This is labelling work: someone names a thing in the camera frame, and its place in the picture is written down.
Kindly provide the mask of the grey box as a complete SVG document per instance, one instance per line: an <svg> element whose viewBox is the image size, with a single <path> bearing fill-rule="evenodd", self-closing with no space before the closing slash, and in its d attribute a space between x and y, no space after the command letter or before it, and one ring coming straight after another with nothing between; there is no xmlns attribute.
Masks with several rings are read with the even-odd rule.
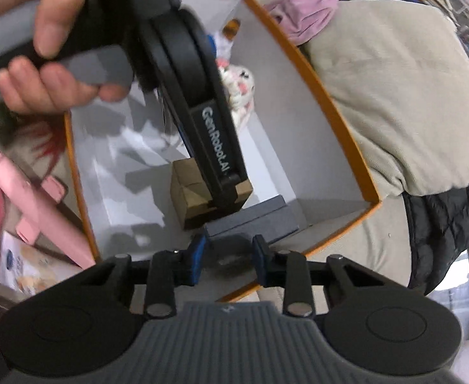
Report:
<svg viewBox="0 0 469 384"><path fill-rule="evenodd" d="M291 207L281 195L204 225L203 231L216 252L249 252L254 237L260 235L274 244L299 229Z"/></svg>

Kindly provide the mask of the crocheted white bunny doll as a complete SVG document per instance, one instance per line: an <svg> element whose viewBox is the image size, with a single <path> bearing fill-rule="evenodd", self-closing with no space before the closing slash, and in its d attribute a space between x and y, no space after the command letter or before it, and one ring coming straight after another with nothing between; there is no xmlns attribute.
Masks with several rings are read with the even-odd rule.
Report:
<svg viewBox="0 0 469 384"><path fill-rule="evenodd" d="M234 126L240 131L254 111L254 75L248 68L229 63L226 59L218 58L216 62Z"/></svg>

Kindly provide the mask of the brown cardboard small box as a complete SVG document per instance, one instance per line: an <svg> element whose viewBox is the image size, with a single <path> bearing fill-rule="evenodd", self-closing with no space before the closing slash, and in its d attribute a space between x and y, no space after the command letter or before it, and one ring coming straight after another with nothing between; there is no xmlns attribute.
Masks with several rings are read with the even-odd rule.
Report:
<svg viewBox="0 0 469 384"><path fill-rule="evenodd" d="M198 229L239 211L253 191L250 180L239 183L236 201L221 209L214 205L194 159L176 160L171 164L170 196L183 230Z"/></svg>

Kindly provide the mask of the pink handheld fan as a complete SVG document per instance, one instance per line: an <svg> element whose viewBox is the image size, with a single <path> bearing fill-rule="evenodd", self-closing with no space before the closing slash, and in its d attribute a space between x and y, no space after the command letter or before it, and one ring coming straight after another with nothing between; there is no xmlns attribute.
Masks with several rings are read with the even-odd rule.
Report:
<svg viewBox="0 0 469 384"><path fill-rule="evenodd" d="M0 151L0 190L58 249L82 269L96 262L87 238L58 210L43 190L36 189Z"/></svg>

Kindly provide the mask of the red feather shuttlecock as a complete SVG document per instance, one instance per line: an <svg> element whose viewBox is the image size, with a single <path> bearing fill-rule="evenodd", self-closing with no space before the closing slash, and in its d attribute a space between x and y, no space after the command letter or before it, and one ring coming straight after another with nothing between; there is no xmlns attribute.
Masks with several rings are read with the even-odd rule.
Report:
<svg viewBox="0 0 469 384"><path fill-rule="evenodd" d="M21 115L16 136L31 143L35 160L48 159L51 172L67 146L65 115Z"/></svg>

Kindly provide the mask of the orange blue plush keychain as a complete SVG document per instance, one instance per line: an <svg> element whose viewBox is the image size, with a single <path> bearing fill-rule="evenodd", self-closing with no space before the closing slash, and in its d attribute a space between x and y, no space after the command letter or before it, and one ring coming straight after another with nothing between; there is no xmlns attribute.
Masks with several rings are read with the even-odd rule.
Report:
<svg viewBox="0 0 469 384"><path fill-rule="evenodd" d="M208 34L207 38L215 53L215 58L223 63L229 63L234 39L239 32L241 21L238 18L229 20L221 30Z"/></svg>

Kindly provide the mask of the white lotion tube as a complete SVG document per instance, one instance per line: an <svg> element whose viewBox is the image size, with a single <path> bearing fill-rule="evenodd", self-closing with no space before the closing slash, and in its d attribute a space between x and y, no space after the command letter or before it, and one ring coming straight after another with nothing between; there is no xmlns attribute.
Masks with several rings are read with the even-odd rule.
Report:
<svg viewBox="0 0 469 384"><path fill-rule="evenodd" d="M69 279L82 269L60 258L41 252L7 231L1 238L0 283L25 296L39 292Z"/></svg>

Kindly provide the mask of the orange cardboard storage box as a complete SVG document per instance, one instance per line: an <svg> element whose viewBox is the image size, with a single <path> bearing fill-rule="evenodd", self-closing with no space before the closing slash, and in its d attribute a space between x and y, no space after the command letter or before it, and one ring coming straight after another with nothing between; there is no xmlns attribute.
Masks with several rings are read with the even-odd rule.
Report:
<svg viewBox="0 0 469 384"><path fill-rule="evenodd" d="M130 87L65 117L91 253L196 244L180 302L256 290L255 236L311 255L380 206L332 99L255 0L87 0L64 50L76 78Z"/></svg>

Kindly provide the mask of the pink crumpled garment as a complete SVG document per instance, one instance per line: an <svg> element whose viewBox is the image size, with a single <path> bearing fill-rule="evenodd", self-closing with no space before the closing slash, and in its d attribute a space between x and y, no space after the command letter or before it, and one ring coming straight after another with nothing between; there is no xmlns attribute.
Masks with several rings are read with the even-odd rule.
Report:
<svg viewBox="0 0 469 384"><path fill-rule="evenodd" d="M340 0L273 0L265 8L295 46L306 44L326 27Z"/></svg>

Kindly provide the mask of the black quilted jacket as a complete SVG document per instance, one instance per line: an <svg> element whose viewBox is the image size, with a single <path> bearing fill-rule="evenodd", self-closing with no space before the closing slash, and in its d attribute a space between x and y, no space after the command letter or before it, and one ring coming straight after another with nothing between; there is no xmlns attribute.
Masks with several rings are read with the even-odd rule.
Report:
<svg viewBox="0 0 469 384"><path fill-rule="evenodd" d="M469 248L469 187L412 196L403 194L411 252L408 287L428 295Z"/></svg>

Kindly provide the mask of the beige sofa cushion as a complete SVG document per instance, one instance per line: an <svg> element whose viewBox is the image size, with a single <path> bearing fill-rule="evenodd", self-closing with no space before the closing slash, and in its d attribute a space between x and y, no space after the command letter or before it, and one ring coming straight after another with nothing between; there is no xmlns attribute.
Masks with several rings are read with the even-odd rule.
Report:
<svg viewBox="0 0 469 384"><path fill-rule="evenodd" d="M469 58L438 9L342 2L305 48L382 197L469 187Z"/></svg>

